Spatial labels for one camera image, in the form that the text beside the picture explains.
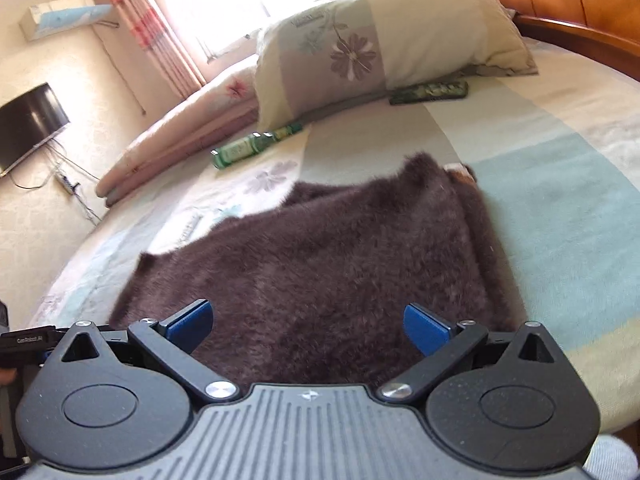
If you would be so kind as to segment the person left hand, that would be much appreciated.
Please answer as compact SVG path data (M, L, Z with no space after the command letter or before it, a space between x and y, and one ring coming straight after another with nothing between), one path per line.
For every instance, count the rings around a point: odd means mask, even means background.
M17 378L17 370L15 368L2 368L0 370L0 385L8 386Z

